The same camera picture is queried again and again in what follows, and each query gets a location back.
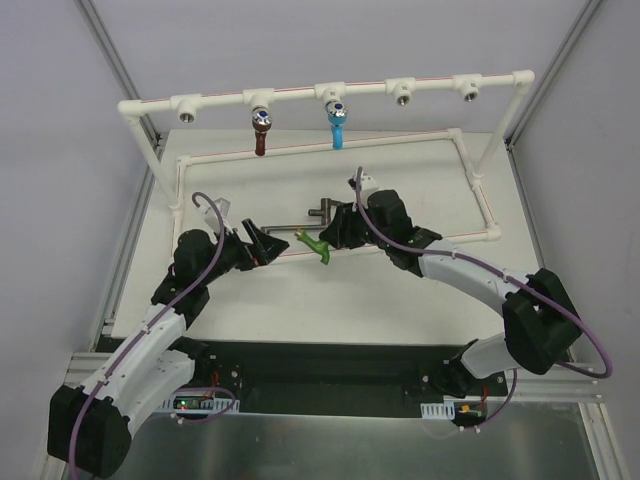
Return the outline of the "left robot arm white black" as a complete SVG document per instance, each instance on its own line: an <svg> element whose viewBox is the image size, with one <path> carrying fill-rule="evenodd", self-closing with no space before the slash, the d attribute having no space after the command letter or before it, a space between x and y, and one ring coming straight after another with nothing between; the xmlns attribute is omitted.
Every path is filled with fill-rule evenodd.
<svg viewBox="0 0 640 480"><path fill-rule="evenodd" d="M242 225L247 241L229 228L212 234L192 229L179 236L173 261L138 327L79 386L63 385L52 395L50 456L108 478L170 394L209 382L206 345L185 335L210 300L209 284L232 270L266 266L289 247L250 219Z"/></svg>

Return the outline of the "white PVC pipe frame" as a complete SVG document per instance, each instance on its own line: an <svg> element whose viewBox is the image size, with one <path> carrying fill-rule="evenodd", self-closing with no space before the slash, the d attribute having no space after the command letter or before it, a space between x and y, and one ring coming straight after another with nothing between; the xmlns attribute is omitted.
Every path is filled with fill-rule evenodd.
<svg viewBox="0 0 640 480"><path fill-rule="evenodd" d="M434 78L402 77L376 82L328 82L316 84L312 87L259 88L246 89L239 93L186 94L175 95L165 99L123 100L118 105L118 111L138 144L150 174L153 176L155 188L164 194L167 201L166 206L162 209L156 209L152 205L147 206L141 220L141 230L132 249L131 256L132 258L158 258L169 255L176 247L178 237L182 232L186 212L185 182L189 168L258 157L255 154L255 148L246 151L182 155L172 161L171 165L174 173L169 175L162 165L161 156L157 153L157 146L147 138L143 129L142 119L148 114L174 111L180 121L192 123L195 121L199 111L220 106L247 106L252 114L252 110L257 106L264 106L269 110L270 106L277 102L314 99L320 101L325 111L327 102L339 100L345 105L345 98L354 95L387 95L392 97L397 105L404 106L412 99L414 93L420 91L452 91L458 93L463 101L471 102L478 97L480 90L483 88L509 87L512 90L509 103L478 160L472 159L469 154L464 141L464 134L459 128L383 137L346 139L343 126L344 142L343 148L340 149L373 148L438 141L452 143L460 158L468 186L476 199L485 227L477 232L454 234L449 236L448 239L457 245L498 241L501 239L503 231L491 210L491 205L483 189L484 169L495 155L495 152L502 148L507 128L515 118L534 81L535 74L533 71L520 70L504 75L461 74ZM266 146L266 153L262 157L308 155L328 151L339 151L333 149L332 140L329 143L287 145L273 149L268 149Z"/></svg>

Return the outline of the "green plastic water faucet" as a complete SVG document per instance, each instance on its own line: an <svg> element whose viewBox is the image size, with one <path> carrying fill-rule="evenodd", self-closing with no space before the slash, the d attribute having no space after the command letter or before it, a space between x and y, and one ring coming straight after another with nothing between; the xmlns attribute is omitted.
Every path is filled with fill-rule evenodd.
<svg viewBox="0 0 640 480"><path fill-rule="evenodd" d="M320 262L323 265L328 265L330 262L329 244L320 239L312 238L306 230L298 229L294 232L295 238L306 245L313 253L320 257Z"/></svg>

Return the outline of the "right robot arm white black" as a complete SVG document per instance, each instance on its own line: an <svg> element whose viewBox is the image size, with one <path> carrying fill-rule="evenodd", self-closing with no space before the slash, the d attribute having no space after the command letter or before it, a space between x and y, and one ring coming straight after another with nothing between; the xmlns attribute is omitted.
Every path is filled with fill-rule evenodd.
<svg viewBox="0 0 640 480"><path fill-rule="evenodd" d="M558 311L576 309L555 273L482 266L440 234L415 225L394 190L370 195L363 209L337 206L319 237L336 250L374 245L397 268L449 285L501 315L502 333L470 341L429 372L430 385L443 395L463 398L486 378L512 368L543 375L581 335Z"/></svg>

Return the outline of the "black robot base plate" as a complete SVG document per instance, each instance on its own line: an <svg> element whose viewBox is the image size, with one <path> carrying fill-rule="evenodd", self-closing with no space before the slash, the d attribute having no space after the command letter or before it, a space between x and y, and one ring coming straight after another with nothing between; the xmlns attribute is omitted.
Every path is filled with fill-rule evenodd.
<svg viewBox="0 0 640 480"><path fill-rule="evenodd" d="M242 413L417 418L439 403L431 377L459 346L198 341L173 349L196 359L191 387L220 387Z"/></svg>

